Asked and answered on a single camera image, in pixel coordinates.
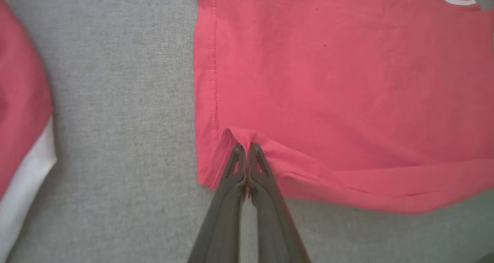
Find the red fabric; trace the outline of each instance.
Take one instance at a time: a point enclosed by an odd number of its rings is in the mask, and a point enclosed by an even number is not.
[[[199,182],[257,142],[289,196],[425,212],[491,189],[494,12],[457,2],[198,0]]]
[[[21,24],[0,0],[0,200],[52,110],[42,64]]]

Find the gray table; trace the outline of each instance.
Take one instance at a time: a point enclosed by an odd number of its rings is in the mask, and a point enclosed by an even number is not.
[[[59,155],[9,262],[184,262],[212,198],[195,177],[196,0],[7,2],[46,66]],[[421,215],[288,204],[314,263],[494,251],[494,191]],[[241,258],[256,262],[251,204],[242,217]]]

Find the t-shirt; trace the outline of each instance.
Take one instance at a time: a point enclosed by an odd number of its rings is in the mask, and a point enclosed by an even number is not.
[[[0,0],[0,263],[56,162],[51,96],[29,37]]]
[[[283,194],[425,212],[494,186],[494,11],[475,0],[198,0],[197,177],[263,148]]]

